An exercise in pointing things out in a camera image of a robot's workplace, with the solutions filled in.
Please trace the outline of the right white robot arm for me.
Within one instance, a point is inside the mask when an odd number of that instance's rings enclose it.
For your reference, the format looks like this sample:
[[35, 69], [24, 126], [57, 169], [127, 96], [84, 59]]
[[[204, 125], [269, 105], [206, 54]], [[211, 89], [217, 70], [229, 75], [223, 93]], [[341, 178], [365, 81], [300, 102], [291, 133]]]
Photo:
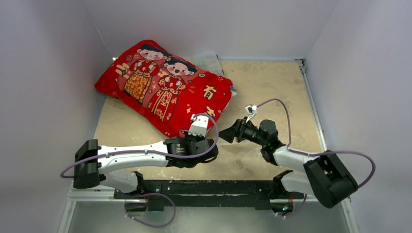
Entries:
[[219, 131], [219, 137], [228, 143], [243, 140], [256, 143], [261, 146], [260, 152], [267, 163], [290, 168], [276, 177], [273, 184], [273, 192], [280, 198], [298, 192], [316, 197], [330, 209], [359, 188], [337, 154], [328, 151], [325, 155], [307, 155], [289, 149], [279, 140], [272, 120], [265, 119], [257, 127], [245, 118], [237, 119], [231, 127]]

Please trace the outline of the red printed pillowcase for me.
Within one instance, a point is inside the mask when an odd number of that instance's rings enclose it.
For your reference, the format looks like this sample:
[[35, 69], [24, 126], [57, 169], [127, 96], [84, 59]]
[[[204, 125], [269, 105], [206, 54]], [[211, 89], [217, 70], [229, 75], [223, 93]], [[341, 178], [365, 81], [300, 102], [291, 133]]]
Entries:
[[193, 114], [217, 120], [232, 98], [233, 82], [169, 53], [153, 40], [123, 52], [95, 88], [145, 117], [167, 137], [190, 127]]

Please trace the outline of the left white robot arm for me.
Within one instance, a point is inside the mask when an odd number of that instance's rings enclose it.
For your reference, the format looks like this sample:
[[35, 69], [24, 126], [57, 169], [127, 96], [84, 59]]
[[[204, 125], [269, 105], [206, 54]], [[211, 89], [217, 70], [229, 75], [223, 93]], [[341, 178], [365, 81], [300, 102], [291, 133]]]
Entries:
[[128, 173], [126, 168], [193, 168], [216, 159], [218, 153], [216, 142], [203, 136], [173, 137], [129, 147], [100, 146], [96, 139], [90, 139], [75, 153], [73, 187], [89, 189], [104, 185], [138, 199], [145, 192], [143, 176], [138, 172]]

